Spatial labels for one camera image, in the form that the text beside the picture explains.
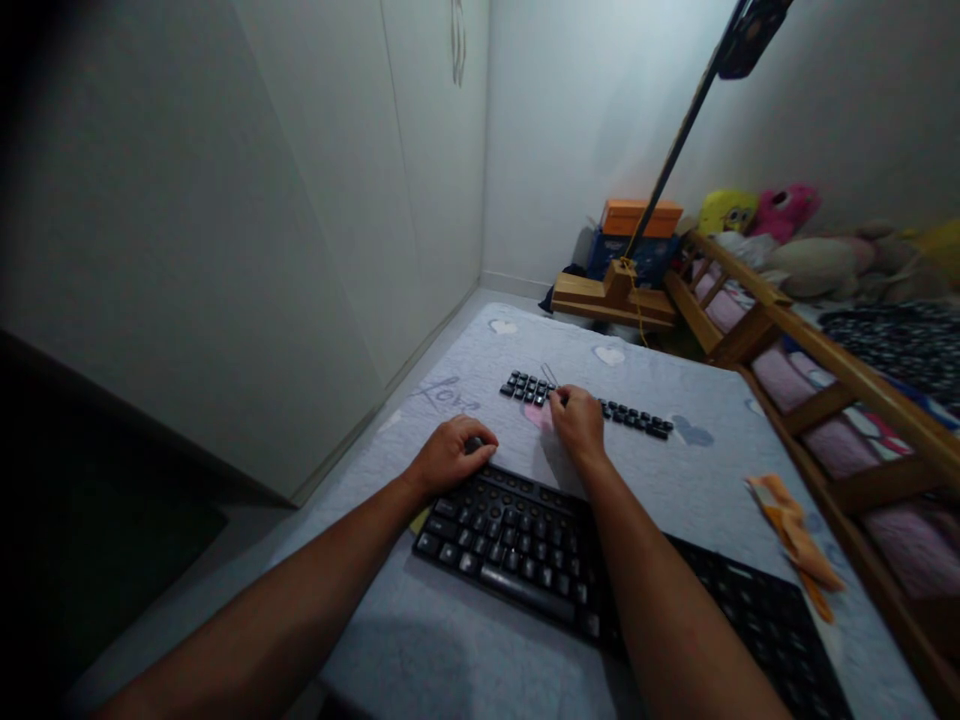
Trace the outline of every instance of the pink plush toy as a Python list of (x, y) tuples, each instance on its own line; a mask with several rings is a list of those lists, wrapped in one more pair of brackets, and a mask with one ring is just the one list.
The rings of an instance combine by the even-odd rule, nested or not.
[(813, 217), (820, 203), (817, 191), (807, 185), (791, 185), (778, 193), (767, 190), (760, 195), (757, 220), (750, 236), (770, 233), (774, 240), (783, 245)]

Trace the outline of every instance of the wooden bed rail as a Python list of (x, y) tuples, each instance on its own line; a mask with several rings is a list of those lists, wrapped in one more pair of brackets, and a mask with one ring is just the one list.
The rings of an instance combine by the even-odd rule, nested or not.
[[(683, 247), (687, 256), (679, 272), (667, 273), (664, 285), (706, 353), (706, 362), (743, 376), (931, 704), (942, 717), (960, 717), (960, 597), (908, 597), (859, 519), (930, 491), (942, 500), (960, 497), (960, 439), (876, 371), (794, 314), (788, 298), (729, 252), (696, 232), (684, 237)], [(704, 262), (693, 273), (695, 277), (685, 279), (697, 257)], [(698, 300), (696, 287), (712, 266), (719, 267), (719, 280)], [(724, 334), (709, 319), (706, 308), (731, 278), (757, 303)], [(837, 381), (781, 413), (751, 364), (784, 335)], [(914, 453), (834, 480), (806, 447), (804, 437), (858, 402), (893, 428)]]

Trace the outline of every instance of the floor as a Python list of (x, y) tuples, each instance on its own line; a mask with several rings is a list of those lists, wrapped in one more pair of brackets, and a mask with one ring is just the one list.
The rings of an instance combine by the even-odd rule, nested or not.
[[(397, 410), (477, 312), (491, 302), (508, 303), (528, 312), (544, 314), (537, 307), (536, 300), (486, 288), (474, 291), (328, 478), (341, 475), (350, 466), (358, 449), (366, 446), (376, 428)], [(594, 325), (586, 318), (562, 313), (555, 314), (554, 318), (581, 327), (593, 326), (598, 332), (639, 342), (639, 332), (635, 329)], [(311, 500), (297, 511), (252, 505), (222, 506), (221, 510), (230, 518), (227, 527), (197, 562), (84, 673), (67, 696), (68, 706), (80, 713), (97, 707), (253, 582), (280, 542), (297, 526), (301, 514), (309, 512), (316, 496), (314, 493)], [(307, 688), (288, 717), (316, 718), (323, 697), (323, 689), (318, 685)]]

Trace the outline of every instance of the black and white blanket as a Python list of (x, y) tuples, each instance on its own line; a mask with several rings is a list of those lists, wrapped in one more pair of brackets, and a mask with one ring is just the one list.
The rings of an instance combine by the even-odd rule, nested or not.
[(960, 313), (937, 303), (868, 305), (822, 315), (823, 333), (876, 370), (960, 414)]

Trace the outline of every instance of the white wardrobe door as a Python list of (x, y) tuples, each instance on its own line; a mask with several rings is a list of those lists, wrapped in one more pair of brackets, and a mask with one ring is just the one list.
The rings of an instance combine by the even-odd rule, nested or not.
[(97, 3), (22, 139), (4, 328), (290, 497), (377, 372), (227, 0)]
[(417, 264), (380, 3), (235, 6), (386, 385), (435, 323), (424, 314), (432, 279)]
[(435, 325), (480, 274), (486, 151), (487, 0), (462, 0), (462, 86), (449, 0), (384, 0), (420, 274)]

